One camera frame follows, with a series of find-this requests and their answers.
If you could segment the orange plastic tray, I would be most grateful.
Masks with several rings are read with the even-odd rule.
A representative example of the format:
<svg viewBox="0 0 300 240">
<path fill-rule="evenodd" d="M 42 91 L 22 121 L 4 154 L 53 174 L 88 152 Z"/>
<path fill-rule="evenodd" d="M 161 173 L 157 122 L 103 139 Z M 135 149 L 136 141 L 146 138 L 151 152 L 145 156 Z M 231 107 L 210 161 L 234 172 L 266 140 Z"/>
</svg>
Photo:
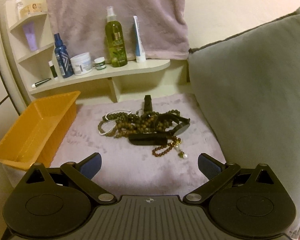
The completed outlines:
<svg viewBox="0 0 300 240">
<path fill-rule="evenodd" d="M 39 98 L 21 116 L 0 141 L 0 163 L 28 170 L 34 163 L 49 167 L 77 115 L 80 92 Z"/>
</svg>

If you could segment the black wrist watch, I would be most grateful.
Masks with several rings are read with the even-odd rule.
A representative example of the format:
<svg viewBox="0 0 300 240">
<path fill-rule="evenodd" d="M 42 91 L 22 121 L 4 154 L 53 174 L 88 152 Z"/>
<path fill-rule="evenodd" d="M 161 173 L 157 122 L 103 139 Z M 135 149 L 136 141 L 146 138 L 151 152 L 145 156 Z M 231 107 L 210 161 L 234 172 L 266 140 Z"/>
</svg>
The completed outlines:
<svg viewBox="0 0 300 240">
<path fill-rule="evenodd" d="M 163 121 L 175 122 L 177 125 L 166 131 L 159 131 L 159 123 Z M 130 134 L 128 140 L 131 144 L 137 146 L 163 146 L 167 144 L 168 139 L 180 135 L 190 126 L 190 118 L 177 116 L 176 114 L 161 114 L 154 122 L 154 132 Z"/>
</svg>

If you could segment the black strap band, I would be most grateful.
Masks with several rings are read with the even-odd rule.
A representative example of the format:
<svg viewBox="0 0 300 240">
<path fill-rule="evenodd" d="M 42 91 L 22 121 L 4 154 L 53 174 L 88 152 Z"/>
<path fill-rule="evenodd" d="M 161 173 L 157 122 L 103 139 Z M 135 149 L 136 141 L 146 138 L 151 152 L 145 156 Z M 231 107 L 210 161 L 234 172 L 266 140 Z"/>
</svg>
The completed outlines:
<svg viewBox="0 0 300 240">
<path fill-rule="evenodd" d="M 152 112 L 152 98 L 150 95 L 145 95 L 144 97 L 144 104 L 143 104 L 143 112 Z"/>
</svg>

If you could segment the mauve fleece mat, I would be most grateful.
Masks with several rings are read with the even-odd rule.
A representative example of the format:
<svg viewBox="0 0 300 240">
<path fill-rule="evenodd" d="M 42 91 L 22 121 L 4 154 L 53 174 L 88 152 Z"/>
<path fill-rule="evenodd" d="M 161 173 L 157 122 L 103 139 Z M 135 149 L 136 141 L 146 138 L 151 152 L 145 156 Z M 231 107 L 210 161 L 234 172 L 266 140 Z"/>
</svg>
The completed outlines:
<svg viewBox="0 0 300 240">
<path fill-rule="evenodd" d="M 224 163 L 225 157 L 213 132 L 205 121 L 192 94 L 175 94 L 153 98 L 156 112 L 177 109 L 190 119 L 190 127 L 181 134 L 180 148 L 187 155 L 181 159 L 175 150 L 162 157 L 152 155 L 151 146 L 135 146 L 128 139 L 114 139 L 99 134 L 102 116 L 115 110 L 136 112 L 142 100 L 100 105 L 78 105 L 77 116 L 63 139 L 52 163 L 59 167 L 67 161 L 79 162 L 94 152 L 102 156 L 102 167 L 93 181 L 119 197 L 132 195 L 185 194 L 207 181 L 200 172 L 197 159 L 207 153 Z"/>
</svg>

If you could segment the grey cushion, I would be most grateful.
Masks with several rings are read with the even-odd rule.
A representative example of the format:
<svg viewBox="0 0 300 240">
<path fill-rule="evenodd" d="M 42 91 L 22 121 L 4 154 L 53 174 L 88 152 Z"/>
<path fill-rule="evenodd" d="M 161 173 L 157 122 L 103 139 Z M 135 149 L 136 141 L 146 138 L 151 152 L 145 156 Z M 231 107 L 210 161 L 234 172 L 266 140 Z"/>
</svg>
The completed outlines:
<svg viewBox="0 0 300 240">
<path fill-rule="evenodd" d="M 300 7 L 189 53 L 190 82 L 228 161 L 268 164 L 296 206 L 300 236 Z"/>
</svg>

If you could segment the small black white bottle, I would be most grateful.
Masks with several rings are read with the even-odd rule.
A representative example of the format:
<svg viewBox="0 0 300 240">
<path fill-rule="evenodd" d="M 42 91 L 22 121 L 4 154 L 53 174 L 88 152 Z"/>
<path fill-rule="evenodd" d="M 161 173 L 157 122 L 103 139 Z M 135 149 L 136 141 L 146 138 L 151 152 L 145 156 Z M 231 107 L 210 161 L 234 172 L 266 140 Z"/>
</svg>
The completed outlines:
<svg viewBox="0 0 300 240">
<path fill-rule="evenodd" d="M 57 75 L 57 72 L 56 72 L 56 69 L 55 69 L 55 66 L 54 66 L 53 62 L 52 62 L 52 61 L 49 61 L 48 64 L 49 64 L 51 73 L 52 73 L 52 75 L 53 75 L 53 78 L 54 78 L 55 80 L 57 80 L 57 79 L 58 79 L 58 75 Z"/>
</svg>

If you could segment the dark green lying tube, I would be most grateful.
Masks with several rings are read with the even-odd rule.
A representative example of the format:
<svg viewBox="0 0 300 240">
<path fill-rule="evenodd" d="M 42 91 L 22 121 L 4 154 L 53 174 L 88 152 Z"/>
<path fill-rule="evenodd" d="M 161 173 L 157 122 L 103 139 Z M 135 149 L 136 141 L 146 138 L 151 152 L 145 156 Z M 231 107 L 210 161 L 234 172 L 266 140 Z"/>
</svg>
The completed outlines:
<svg viewBox="0 0 300 240">
<path fill-rule="evenodd" d="M 49 81 L 51 81 L 51 78 L 47 78 L 47 79 L 44 79 L 44 80 L 40 80 L 40 81 L 37 81 L 37 82 L 35 82 L 34 84 L 32 84 L 32 88 L 37 88 L 37 87 L 39 87 L 39 86 L 41 86 L 41 85 L 43 85 L 43 84 L 45 84 L 45 83 L 47 83 L 47 82 L 49 82 Z"/>
</svg>

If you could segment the white cream jar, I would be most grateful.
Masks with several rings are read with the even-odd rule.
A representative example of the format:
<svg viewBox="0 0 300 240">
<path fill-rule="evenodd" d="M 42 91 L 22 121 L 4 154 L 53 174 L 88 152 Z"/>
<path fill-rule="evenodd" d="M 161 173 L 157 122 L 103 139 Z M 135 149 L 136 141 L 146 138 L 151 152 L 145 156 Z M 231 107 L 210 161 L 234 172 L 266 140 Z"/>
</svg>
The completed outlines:
<svg viewBox="0 0 300 240">
<path fill-rule="evenodd" d="M 70 59 L 76 76 L 84 75 L 93 70 L 90 53 L 82 53 Z"/>
</svg>

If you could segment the small green jar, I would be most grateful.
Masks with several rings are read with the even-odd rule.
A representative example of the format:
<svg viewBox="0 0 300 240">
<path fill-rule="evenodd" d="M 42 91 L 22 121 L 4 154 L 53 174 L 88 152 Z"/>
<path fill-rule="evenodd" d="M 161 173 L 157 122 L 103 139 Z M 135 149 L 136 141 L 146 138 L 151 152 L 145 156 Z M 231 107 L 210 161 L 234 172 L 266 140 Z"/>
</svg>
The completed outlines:
<svg viewBox="0 0 300 240">
<path fill-rule="evenodd" d="M 97 70 L 103 70 L 106 68 L 106 62 L 104 57 L 98 57 L 94 59 L 94 66 Z"/>
</svg>

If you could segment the blue spray bottle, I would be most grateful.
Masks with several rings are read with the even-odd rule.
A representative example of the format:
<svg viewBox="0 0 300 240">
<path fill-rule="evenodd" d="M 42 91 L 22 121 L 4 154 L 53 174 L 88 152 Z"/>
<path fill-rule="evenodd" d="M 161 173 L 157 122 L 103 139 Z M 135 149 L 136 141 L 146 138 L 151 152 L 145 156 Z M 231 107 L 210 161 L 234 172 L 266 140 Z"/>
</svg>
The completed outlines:
<svg viewBox="0 0 300 240">
<path fill-rule="evenodd" d="M 54 34 L 54 39 L 55 39 L 55 56 L 62 77 L 63 78 L 71 77 L 74 74 L 74 71 L 71 66 L 71 61 L 66 46 L 63 43 L 59 33 Z"/>
</svg>

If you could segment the blue white tube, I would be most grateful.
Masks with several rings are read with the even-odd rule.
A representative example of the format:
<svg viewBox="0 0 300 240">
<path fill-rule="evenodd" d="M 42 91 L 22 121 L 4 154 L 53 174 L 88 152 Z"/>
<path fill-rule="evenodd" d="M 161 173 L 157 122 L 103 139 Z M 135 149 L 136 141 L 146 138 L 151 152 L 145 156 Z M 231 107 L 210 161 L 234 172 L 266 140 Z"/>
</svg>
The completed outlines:
<svg viewBox="0 0 300 240">
<path fill-rule="evenodd" d="M 136 38 L 136 48 L 135 48 L 136 62 L 143 63 L 146 61 L 146 54 L 141 41 L 138 17 L 134 15 L 133 20 L 134 20 L 134 30 L 135 30 L 135 38 Z"/>
</svg>

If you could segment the green olive spray bottle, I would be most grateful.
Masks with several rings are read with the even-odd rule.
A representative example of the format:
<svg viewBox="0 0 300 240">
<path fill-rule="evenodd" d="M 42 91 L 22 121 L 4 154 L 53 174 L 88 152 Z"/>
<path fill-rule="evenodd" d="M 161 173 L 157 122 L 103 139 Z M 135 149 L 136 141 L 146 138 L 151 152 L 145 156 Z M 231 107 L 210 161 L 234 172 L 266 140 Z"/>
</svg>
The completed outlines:
<svg viewBox="0 0 300 240">
<path fill-rule="evenodd" d="M 116 19 L 116 14 L 112 6 L 107 7 L 107 23 L 105 26 L 105 32 L 112 66 L 125 66 L 127 64 L 127 54 L 122 25 Z"/>
</svg>

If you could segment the lavender tube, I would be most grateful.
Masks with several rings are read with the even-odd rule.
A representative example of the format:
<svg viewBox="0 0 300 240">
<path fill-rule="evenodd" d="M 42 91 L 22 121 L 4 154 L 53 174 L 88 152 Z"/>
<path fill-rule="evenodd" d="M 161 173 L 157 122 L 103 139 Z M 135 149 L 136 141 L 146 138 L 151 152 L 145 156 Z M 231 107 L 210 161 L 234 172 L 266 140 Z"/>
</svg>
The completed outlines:
<svg viewBox="0 0 300 240">
<path fill-rule="evenodd" d="M 23 25 L 23 32 L 25 34 L 30 51 L 36 51 L 38 49 L 38 46 L 36 41 L 34 22 L 29 22 Z"/>
</svg>

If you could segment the mauve hanging towel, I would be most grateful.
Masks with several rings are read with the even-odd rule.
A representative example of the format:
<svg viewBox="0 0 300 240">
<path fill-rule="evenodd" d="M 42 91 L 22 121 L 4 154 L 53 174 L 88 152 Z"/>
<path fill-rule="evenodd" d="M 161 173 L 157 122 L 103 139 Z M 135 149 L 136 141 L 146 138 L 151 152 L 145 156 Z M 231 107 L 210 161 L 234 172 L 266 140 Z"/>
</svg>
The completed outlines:
<svg viewBox="0 0 300 240">
<path fill-rule="evenodd" d="M 149 59 L 185 60 L 189 54 L 185 0 L 46 0 L 51 30 L 68 53 L 109 58 L 107 20 L 121 23 L 127 57 L 139 40 Z"/>
</svg>

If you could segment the white dropper bottle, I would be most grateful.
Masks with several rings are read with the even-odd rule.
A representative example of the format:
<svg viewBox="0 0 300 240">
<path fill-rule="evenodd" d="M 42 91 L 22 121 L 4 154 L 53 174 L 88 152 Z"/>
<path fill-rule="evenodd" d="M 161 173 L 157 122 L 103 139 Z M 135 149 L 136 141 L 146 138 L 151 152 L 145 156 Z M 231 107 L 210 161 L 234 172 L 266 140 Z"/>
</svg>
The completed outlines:
<svg viewBox="0 0 300 240">
<path fill-rule="evenodd" d="M 20 15 L 20 12 L 21 10 L 23 9 L 24 5 L 23 5 L 23 2 L 22 0 L 16 0 L 16 13 L 17 13 L 17 18 L 18 20 L 21 19 L 21 15 Z"/>
</svg>

